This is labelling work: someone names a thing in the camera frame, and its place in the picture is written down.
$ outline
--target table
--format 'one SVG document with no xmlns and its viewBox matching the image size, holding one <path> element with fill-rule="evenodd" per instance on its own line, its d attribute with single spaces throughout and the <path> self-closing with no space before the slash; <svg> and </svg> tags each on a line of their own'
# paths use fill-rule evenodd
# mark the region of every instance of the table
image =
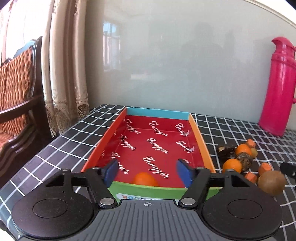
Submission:
<svg viewBox="0 0 296 241">
<path fill-rule="evenodd" d="M 19 237 L 11 220 L 14 204 L 32 189 L 57 171 L 71 168 L 80 172 L 106 130 L 125 108 L 122 105 L 101 105 L 94 108 L 83 120 L 40 151 L 0 190 L 0 219 L 15 237 Z M 282 162 L 296 163 L 296 131 L 285 132 L 275 137 L 263 131 L 257 124 L 241 120 L 192 114 L 203 135 L 217 172 L 221 172 L 216 146 L 220 144 L 239 145 L 247 139 L 257 143 L 258 156 L 251 171 L 258 173 L 258 167 L 268 162 L 279 170 Z M 294 241 L 296 236 L 296 193 L 295 181 L 288 178 L 283 194 L 276 201 L 283 209 L 283 222 L 276 238 L 278 241 Z M 87 196 L 86 188 L 75 187 L 75 192 Z"/>
</svg>

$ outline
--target black object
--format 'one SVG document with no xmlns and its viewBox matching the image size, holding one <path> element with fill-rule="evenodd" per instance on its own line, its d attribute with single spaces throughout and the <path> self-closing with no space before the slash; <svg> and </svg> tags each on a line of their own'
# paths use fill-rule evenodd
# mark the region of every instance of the black object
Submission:
<svg viewBox="0 0 296 241">
<path fill-rule="evenodd" d="M 296 9 L 296 3 L 294 0 L 286 0 L 294 9 Z"/>
<path fill-rule="evenodd" d="M 280 170 L 283 174 L 295 179 L 295 183 L 296 183 L 296 166 L 290 163 L 283 162 L 280 166 Z"/>
<path fill-rule="evenodd" d="M 221 163 L 227 161 L 228 159 L 235 157 L 235 146 L 225 146 L 225 145 L 219 145 L 216 148 L 217 155 L 219 158 L 219 161 Z"/>
<path fill-rule="evenodd" d="M 191 182 L 178 205 L 175 200 L 117 205 L 104 185 L 111 180 L 106 176 L 115 176 L 117 160 L 103 171 L 61 171 L 14 206 L 13 222 L 25 235 L 20 241 L 275 240 L 282 210 L 269 195 L 233 170 L 216 174 L 192 169 L 182 159 L 177 163 L 181 179 Z M 89 187 L 91 202 L 71 185 Z M 223 188 L 205 201 L 210 187 Z"/>
</svg>

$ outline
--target tangerine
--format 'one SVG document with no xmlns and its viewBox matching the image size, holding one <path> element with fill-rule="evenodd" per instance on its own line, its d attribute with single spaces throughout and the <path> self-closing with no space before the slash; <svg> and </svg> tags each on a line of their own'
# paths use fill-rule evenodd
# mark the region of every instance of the tangerine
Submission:
<svg viewBox="0 0 296 241">
<path fill-rule="evenodd" d="M 227 169 L 233 169 L 237 171 L 238 173 L 241 173 L 242 171 L 242 164 L 238 159 L 228 159 L 227 161 L 224 162 L 223 164 L 223 170 L 222 172 L 224 173 Z"/>
<path fill-rule="evenodd" d="M 235 154 L 238 155 L 242 152 L 245 152 L 247 154 L 249 154 L 250 156 L 252 156 L 252 151 L 250 149 L 250 147 L 247 144 L 240 144 L 236 149 L 235 149 Z"/>
<path fill-rule="evenodd" d="M 159 184 L 155 180 L 155 178 L 151 174 L 146 172 L 140 172 L 136 174 L 133 179 L 133 184 L 159 187 Z"/>
</svg>

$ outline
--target white wall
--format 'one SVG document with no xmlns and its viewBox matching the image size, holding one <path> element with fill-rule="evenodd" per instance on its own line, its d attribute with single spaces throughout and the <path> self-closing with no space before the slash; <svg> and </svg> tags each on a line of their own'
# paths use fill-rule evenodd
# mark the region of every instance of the white wall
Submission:
<svg viewBox="0 0 296 241">
<path fill-rule="evenodd" d="M 295 9 L 286 0 L 244 0 L 263 4 L 296 24 Z"/>
<path fill-rule="evenodd" d="M 103 18 L 120 26 L 119 70 L 103 71 Z M 296 45 L 292 25 L 243 0 L 89 0 L 90 106 L 133 105 L 258 122 L 277 36 Z"/>
</svg>

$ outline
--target dried fruit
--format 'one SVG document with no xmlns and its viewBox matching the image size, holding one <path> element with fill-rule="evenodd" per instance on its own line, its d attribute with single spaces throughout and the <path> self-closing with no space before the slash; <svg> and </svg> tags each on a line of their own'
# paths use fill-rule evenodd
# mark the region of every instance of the dried fruit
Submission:
<svg viewBox="0 0 296 241">
<path fill-rule="evenodd" d="M 268 171 L 258 179 L 258 187 L 271 196 L 279 195 L 285 189 L 287 180 L 280 171 Z"/>
<path fill-rule="evenodd" d="M 261 164 L 261 166 L 258 168 L 258 173 L 260 176 L 262 176 L 263 173 L 271 171 L 272 167 L 267 162 L 264 162 Z"/>
<path fill-rule="evenodd" d="M 218 158 L 220 162 L 225 162 L 228 159 L 234 158 L 235 147 L 234 146 L 221 146 L 216 148 Z"/>
<path fill-rule="evenodd" d="M 225 172 L 227 169 L 233 169 L 233 170 L 237 171 L 238 173 L 241 173 L 242 164 L 237 159 L 229 159 L 226 162 L 224 162 L 222 172 Z"/>
<path fill-rule="evenodd" d="M 253 164 L 253 158 L 248 153 L 245 153 L 245 152 L 239 153 L 235 158 L 241 162 L 242 172 L 245 172 L 246 170 L 251 168 Z"/>
<path fill-rule="evenodd" d="M 237 154 L 237 155 L 242 152 L 252 155 L 251 149 L 250 149 L 250 147 L 248 147 L 247 144 L 240 144 L 235 150 L 235 154 Z"/>
<path fill-rule="evenodd" d="M 254 173 L 248 172 L 244 177 L 254 184 L 257 182 L 257 176 Z"/>
<path fill-rule="evenodd" d="M 252 139 L 248 139 L 248 140 L 246 140 L 246 144 L 247 144 L 248 147 L 250 147 L 250 148 L 255 148 L 255 147 L 256 147 L 256 143 L 255 143 Z"/>
<path fill-rule="evenodd" d="M 251 155 L 251 157 L 252 157 L 253 159 L 255 159 L 255 158 L 256 158 L 256 156 L 258 155 L 258 152 L 257 152 L 257 150 L 256 150 L 255 148 L 251 148 L 251 152 L 252 152 L 252 155 Z"/>
</svg>

